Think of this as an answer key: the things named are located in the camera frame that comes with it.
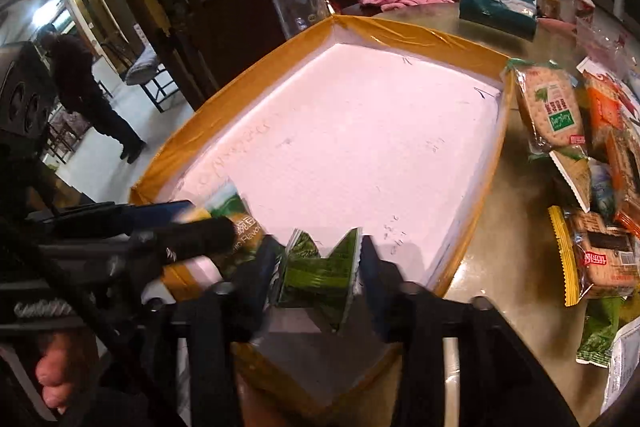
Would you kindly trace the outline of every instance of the plastic wrapper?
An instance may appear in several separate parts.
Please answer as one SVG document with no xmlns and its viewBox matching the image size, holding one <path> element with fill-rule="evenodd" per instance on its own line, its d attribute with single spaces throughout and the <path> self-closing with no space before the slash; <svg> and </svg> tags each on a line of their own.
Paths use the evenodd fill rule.
<svg viewBox="0 0 640 427">
<path fill-rule="evenodd" d="M 231 181 L 226 181 L 204 204 L 204 208 L 212 217 L 228 217 L 236 226 L 238 240 L 233 250 L 213 258 L 220 273 L 228 279 L 239 264 L 255 258 L 264 230 L 249 213 Z"/>
<path fill-rule="evenodd" d="M 620 100 L 620 117 L 623 127 L 631 132 L 632 137 L 640 142 L 640 101 L 635 92 L 625 83 L 618 86 L 618 99 Z"/>
<path fill-rule="evenodd" d="M 608 227 L 596 212 L 548 210 L 564 272 L 564 304 L 582 298 L 624 297 L 640 283 L 636 242 L 624 229 Z"/>
<path fill-rule="evenodd" d="M 582 339 L 575 353 L 576 362 L 609 367 L 611 344 L 618 331 L 623 302 L 622 297 L 591 299 L 588 302 Z"/>
<path fill-rule="evenodd" d="M 549 156 L 564 181 L 571 188 L 580 208 L 589 212 L 591 208 L 591 171 L 588 159 L 569 156 L 560 151 L 551 151 Z"/>
<path fill-rule="evenodd" d="M 616 213 L 616 201 L 613 194 L 611 172 L 609 165 L 589 158 L 591 171 L 591 202 L 593 210 L 597 211 L 605 223 L 612 224 Z"/>
<path fill-rule="evenodd" d="M 591 116 L 591 142 L 595 149 L 604 146 L 613 129 L 622 129 L 618 88 L 605 75 L 584 72 Z"/>
<path fill-rule="evenodd" d="M 460 18 L 532 41 L 537 0 L 460 0 Z"/>
<path fill-rule="evenodd" d="M 589 24 L 584 19 L 576 21 L 576 42 L 596 62 L 624 78 L 633 61 L 623 45 L 620 35 L 608 34 L 603 28 Z"/>
<path fill-rule="evenodd" d="M 541 152 L 573 147 L 582 152 L 585 143 L 580 108 L 572 78 L 553 63 L 534 64 L 510 60 L 504 75 L 513 75 L 518 107 L 532 145 Z"/>
<path fill-rule="evenodd" d="M 332 330 L 346 320 L 360 262 L 362 230 L 350 230 L 331 251 L 321 257 L 308 233 L 294 230 L 278 266 L 276 306 L 312 308 Z"/>
<path fill-rule="evenodd" d="M 614 220 L 640 237 L 640 146 L 630 130 L 614 130 L 607 137 L 616 212 Z"/>
<path fill-rule="evenodd" d="M 640 318 L 620 328 L 611 346 L 609 376 L 602 402 L 603 413 L 631 380 L 640 359 Z"/>
<path fill-rule="evenodd" d="M 616 334 L 638 317 L 640 295 L 637 287 L 627 298 L 591 299 L 587 304 L 582 340 L 575 361 L 609 367 Z"/>
</svg>

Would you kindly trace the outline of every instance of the round table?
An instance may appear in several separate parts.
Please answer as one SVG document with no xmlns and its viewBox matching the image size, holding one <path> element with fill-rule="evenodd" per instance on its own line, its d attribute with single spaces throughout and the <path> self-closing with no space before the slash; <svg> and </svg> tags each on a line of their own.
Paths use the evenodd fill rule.
<svg viewBox="0 0 640 427">
<path fill-rule="evenodd" d="M 584 58 L 575 39 L 538 28 L 533 42 L 458 18 L 457 4 L 413 6 L 377 15 L 458 35 L 510 57 L 552 59 L 571 71 Z M 474 237 L 445 297 L 491 299 L 548 372 L 581 425 L 600 413 L 607 370 L 575 362 L 586 301 L 567 308 L 558 245 L 546 213 L 558 203 L 549 165 L 528 161 L 526 130 L 515 105 L 502 155 Z M 456 403 L 458 366 L 446 349 L 447 408 Z M 341 425 L 388 425 L 400 363 L 362 391 Z M 446 425 L 457 425 L 456 407 Z"/>
</svg>

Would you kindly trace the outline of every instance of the floor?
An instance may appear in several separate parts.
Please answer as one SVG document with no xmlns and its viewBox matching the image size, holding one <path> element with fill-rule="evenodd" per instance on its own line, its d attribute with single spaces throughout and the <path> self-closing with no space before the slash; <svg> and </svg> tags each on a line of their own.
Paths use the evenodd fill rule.
<svg viewBox="0 0 640 427">
<path fill-rule="evenodd" d="M 168 73 L 161 73 L 158 80 L 165 84 L 169 78 Z M 111 105 L 146 141 L 147 147 L 140 158 L 132 165 L 120 160 L 122 146 L 91 128 L 57 174 L 94 201 L 126 203 L 131 185 L 142 176 L 167 138 L 191 117 L 193 110 L 178 92 L 163 104 L 167 110 L 160 113 L 141 87 L 124 84 L 114 93 Z"/>
</svg>

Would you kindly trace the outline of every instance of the human hand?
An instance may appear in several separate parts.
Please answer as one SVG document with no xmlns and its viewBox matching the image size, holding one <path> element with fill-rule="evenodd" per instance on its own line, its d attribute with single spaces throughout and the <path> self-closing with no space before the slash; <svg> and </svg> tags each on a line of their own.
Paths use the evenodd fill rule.
<svg viewBox="0 0 640 427">
<path fill-rule="evenodd" d="M 42 340 L 45 345 L 36 365 L 36 378 L 43 386 L 42 399 L 46 406 L 62 414 L 98 360 L 95 336 L 83 328 L 56 331 Z"/>
</svg>

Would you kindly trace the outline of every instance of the cracker package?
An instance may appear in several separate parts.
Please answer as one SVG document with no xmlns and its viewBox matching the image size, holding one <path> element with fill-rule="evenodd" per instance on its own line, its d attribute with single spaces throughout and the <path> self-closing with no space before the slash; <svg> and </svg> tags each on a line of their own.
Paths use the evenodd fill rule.
<svg viewBox="0 0 640 427">
<path fill-rule="evenodd" d="M 548 210 L 564 272 L 564 304 L 582 298 L 625 297 L 640 283 L 636 243 L 619 227 L 608 227 L 596 212 Z"/>
<path fill-rule="evenodd" d="M 640 145 L 631 131 L 609 133 L 607 158 L 616 204 L 614 220 L 640 237 Z"/>
<path fill-rule="evenodd" d="M 582 146 L 584 128 L 571 76 L 555 64 L 512 59 L 504 75 L 518 86 L 518 107 L 532 146 L 540 152 Z"/>
</svg>

